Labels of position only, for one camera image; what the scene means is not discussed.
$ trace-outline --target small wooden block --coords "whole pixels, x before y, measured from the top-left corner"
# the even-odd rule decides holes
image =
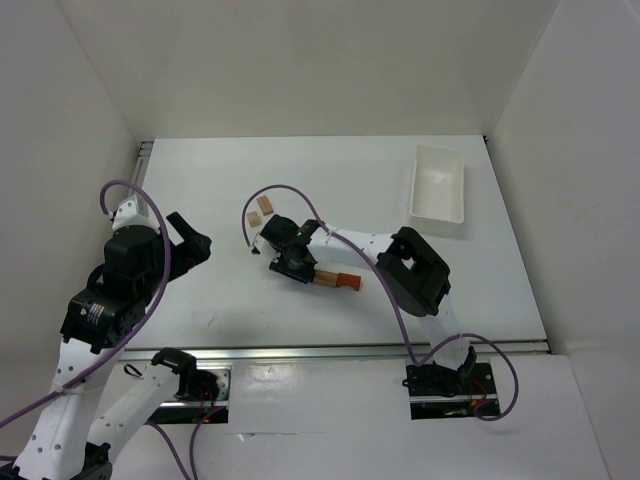
[[[263,215],[271,215],[273,213],[273,207],[266,195],[258,197],[258,206],[262,210]]]
[[[247,213],[247,221],[249,222],[249,226],[251,228],[262,225],[262,220],[260,220],[260,215],[258,215],[258,212]]]
[[[322,285],[323,287],[335,287],[338,281],[338,274],[333,272],[325,272],[324,270],[316,270],[313,276],[313,283]]]
[[[360,284],[362,284],[362,277],[359,275],[351,275],[349,273],[339,273],[336,279],[336,287],[351,287],[356,292],[360,291]]]

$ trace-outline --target white panel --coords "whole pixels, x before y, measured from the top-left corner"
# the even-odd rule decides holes
[[[55,3],[0,2],[0,65],[0,362],[53,360],[135,145]]]
[[[637,477],[640,442],[639,79],[632,6],[563,1],[489,143],[549,338],[571,353],[614,479]]]
[[[411,421],[404,362],[237,365],[227,425],[196,441],[205,479],[606,480],[607,473],[566,357],[514,357],[521,397],[512,415]],[[499,395],[509,371],[494,361]],[[133,380],[107,386],[126,391]],[[188,459],[191,425],[167,426]],[[114,480],[178,478],[164,442],[143,427],[123,450]]]
[[[138,137],[485,133],[557,0],[58,0]]]
[[[149,327],[131,346],[400,343],[389,300],[371,272],[319,266],[362,275],[359,292],[303,285],[270,272],[272,258],[251,255],[244,244],[240,214],[259,188],[288,183],[309,195],[333,225],[397,232],[409,214],[418,145],[458,149],[465,158],[465,221],[455,237],[427,237],[451,267],[464,331],[493,340],[545,339],[482,137],[219,138],[155,143],[144,187],[162,211],[178,210],[210,235],[212,254],[169,286]],[[311,217],[293,193],[268,195],[277,213],[298,224]],[[424,342],[418,322],[405,319],[412,339]]]

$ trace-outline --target red wire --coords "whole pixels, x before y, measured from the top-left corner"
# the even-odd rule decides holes
[[[213,393],[211,393],[211,387],[207,387],[207,390],[209,391],[209,400],[211,401],[211,408],[215,408],[214,402],[213,402]]]
[[[482,390],[482,393],[484,394],[483,400],[485,400],[487,398],[487,395],[489,395],[489,392],[487,392],[487,389],[484,388],[484,385],[482,385],[478,380],[474,380],[473,383],[475,383],[480,387],[480,390]]]

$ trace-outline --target white enclosure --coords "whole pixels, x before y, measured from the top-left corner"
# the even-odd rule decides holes
[[[200,439],[202,465],[209,451],[210,463],[224,455],[207,478],[299,478],[305,464],[315,465],[306,475],[313,478],[322,473],[315,450],[335,458],[328,473],[336,478],[374,478],[374,470],[417,478],[428,468],[436,477],[467,478],[471,464],[484,469],[476,478],[637,476],[639,0],[5,1],[0,65],[2,418],[49,388],[67,302],[101,261],[109,236],[99,188],[131,178],[141,141],[161,139],[145,188],[166,213],[186,212],[204,224],[228,254],[216,252],[208,270],[176,283],[157,329],[150,324],[132,346],[153,351],[178,341],[218,355],[314,340],[398,346],[393,320],[385,323],[381,313],[388,305],[372,290],[360,292],[358,313],[349,317],[359,323],[349,331],[340,317],[346,292],[331,300],[326,324],[296,325],[286,335],[253,328],[244,317],[224,318],[215,335],[205,324],[217,306],[237,307],[227,279],[242,282],[232,269],[246,275],[253,268],[230,233],[239,222],[236,203],[251,193],[236,184],[257,188],[286,177],[347,228],[393,229],[405,222],[399,212],[408,213],[415,159],[408,151],[427,144],[465,156],[464,222],[451,238],[432,237],[433,245],[459,276],[463,323],[521,353],[523,398],[512,423],[406,422],[404,391],[360,397],[348,382],[374,392],[383,372],[399,383],[397,359],[286,364],[299,373],[290,376],[291,388],[254,403],[258,377],[251,362],[242,363],[230,423]],[[329,187],[313,191],[319,179]],[[348,189],[345,206],[340,194]],[[110,202],[123,194],[114,192]],[[204,202],[212,201],[224,208],[218,218],[206,216]],[[274,202],[297,208],[275,194]],[[484,283],[480,269],[488,272]],[[271,282],[262,276],[246,284]],[[218,282],[222,301],[207,282]],[[298,292],[285,307],[296,287],[284,285],[269,284],[281,288],[271,297],[266,286],[256,293],[268,304],[270,325],[293,324],[307,301],[325,305],[320,294]],[[195,305],[200,297],[204,306]],[[187,307],[190,319],[172,324]],[[322,320],[317,311],[310,316]],[[547,341],[557,355],[543,352]],[[504,398],[511,392],[506,373],[496,367]],[[316,380],[344,393],[345,403],[309,394]],[[113,381],[122,383],[118,375]],[[110,392],[120,390],[112,385]],[[358,430],[359,415],[375,421]],[[316,437],[314,419],[335,424]],[[0,454],[17,453],[34,421],[0,431]],[[189,431],[170,432],[183,453]],[[114,478],[175,478],[168,456],[141,470],[164,448],[149,435],[136,437]],[[355,441],[362,449],[352,448]],[[447,456],[452,445],[464,450],[464,461]],[[275,460],[261,453],[271,448]],[[254,462],[243,463],[247,452]],[[372,462],[370,470],[350,470],[358,462]],[[415,470],[403,472],[409,463]]]

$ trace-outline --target white wall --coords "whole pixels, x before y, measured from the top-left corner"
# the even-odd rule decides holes
[[[4,420],[49,392],[55,364],[2,365],[0,368],[0,419]],[[42,408],[0,430],[0,455],[17,455],[33,432]]]
[[[494,127],[557,0],[58,0],[137,137]]]
[[[0,2],[0,65],[0,364],[53,361],[135,142],[55,2]]]
[[[637,478],[640,442],[639,6],[561,1],[489,143],[613,479]]]

